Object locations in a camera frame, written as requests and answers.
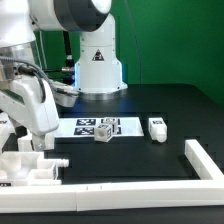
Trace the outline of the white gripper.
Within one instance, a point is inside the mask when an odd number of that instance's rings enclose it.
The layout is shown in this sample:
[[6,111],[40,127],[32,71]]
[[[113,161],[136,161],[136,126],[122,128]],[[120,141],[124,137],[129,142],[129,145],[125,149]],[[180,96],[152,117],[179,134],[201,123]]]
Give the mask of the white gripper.
[[37,79],[17,79],[9,90],[0,90],[0,109],[32,133],[35,151],[46,149],[44,134],[56,130],[59,118],[51,88],[43,81],[46,99]]

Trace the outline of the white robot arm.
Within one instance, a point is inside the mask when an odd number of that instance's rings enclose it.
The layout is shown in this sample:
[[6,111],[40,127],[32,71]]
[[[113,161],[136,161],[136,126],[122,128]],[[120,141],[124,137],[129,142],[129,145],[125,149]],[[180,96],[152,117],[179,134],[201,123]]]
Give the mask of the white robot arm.
[[[31,132],[36,151],[59,126],[56,106],[78,96],[108,99],[123,93],[116,58],[112,0],[0,0],[0,111],[15,129]],[[41,67],[37,31],[61,31],[66,53],[62,82]]]

